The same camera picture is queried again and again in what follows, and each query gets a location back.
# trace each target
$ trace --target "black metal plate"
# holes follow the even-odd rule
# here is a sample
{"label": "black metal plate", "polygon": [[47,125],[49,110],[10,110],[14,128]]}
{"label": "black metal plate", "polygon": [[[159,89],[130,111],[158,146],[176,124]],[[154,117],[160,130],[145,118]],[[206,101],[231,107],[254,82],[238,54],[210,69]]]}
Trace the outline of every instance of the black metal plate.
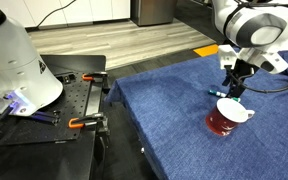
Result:
{"label": "black metal plate", "polygon": [[8,117],[0,122],[0,146],[66,141],[76,139],[80,129],[68,128],[71,118],[85,115],[91,83],[82,81],[82,73],[74,73],[76,80],[63,84],[64,91],[42,112],[60,111],[60,122],[56,126],[25,117]]}

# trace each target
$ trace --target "blue denim cloth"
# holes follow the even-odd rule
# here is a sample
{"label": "blue denim cloth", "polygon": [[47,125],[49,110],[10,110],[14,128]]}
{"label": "blue denim cloth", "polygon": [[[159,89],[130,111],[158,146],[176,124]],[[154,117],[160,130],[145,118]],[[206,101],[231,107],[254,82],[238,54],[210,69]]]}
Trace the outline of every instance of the blue denim cloth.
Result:
{"label": "blue denim cloth", "polygon": [[[106,101],[125,104],[160,179],[288,179],[288,91],[246,90],[241,104],[256,114],[220,137],[205,117],[218,100],[207,91],[227,92],[224,78],[212,55],[118,79]],[[288,85],[288,73],[259,70],[246,83],[276,89]]]}

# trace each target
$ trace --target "wire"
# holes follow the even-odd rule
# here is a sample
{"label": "wire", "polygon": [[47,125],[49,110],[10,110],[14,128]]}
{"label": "wire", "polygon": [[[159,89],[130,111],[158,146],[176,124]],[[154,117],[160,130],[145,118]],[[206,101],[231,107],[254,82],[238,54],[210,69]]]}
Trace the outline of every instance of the wire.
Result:
{"label": "wire", "polygon": [[13,106],[8,106],[3,113],[0,115],[0,121],[2,121],[3,119],[5,119],[14,109]]}
{"label": "wire", "polygon": [[259,92],[259,93],[277,93],[277,92],[282,92],[282,91],[286,91],[288,90],[288,86],[285,86],[283,88],[280,89],[275,89],[275,90],[259,90],[259,89],[255,89],[255,88],[251,88],[246,86],[242,81],[236,79],[236,77],[232,74],[232,72],[228,72],[228,75],[236,82],[238,83],[238,86],[243,87],[244,89],[248,89],[254,92]]}
{"label": "wire", "polygon": [[46,18],[48,18],[51,14],[55,13],[56,11],[59,11],[59,10],[62,10],[62,9],[65,9],[67,8],[68,6],[70,6],[71,4],[73,4],[76,0],[73,0],[71,1],[70,3],[68,3],[66,6],[64,7],[61,7],[61,8],[58,8],[58,9],[55,9],[54,11],[50,12],[48,15],[46,15],[44,17],[44,19],[36,26],[36,28],[40,27],[40,25],[46,20]]}

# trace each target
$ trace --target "mug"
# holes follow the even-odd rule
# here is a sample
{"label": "mug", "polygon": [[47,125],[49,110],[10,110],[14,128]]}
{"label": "mug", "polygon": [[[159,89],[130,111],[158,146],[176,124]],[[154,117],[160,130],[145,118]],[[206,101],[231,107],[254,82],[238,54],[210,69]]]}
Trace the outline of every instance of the mug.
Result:
{"label": "mug", "polygon": [[241,123],[246,122],[255,114],[253,110],[246,110],[243,105],[229,98],[221,98],[216,106],[206,116],[208,128],[220,136],[227,136]]}

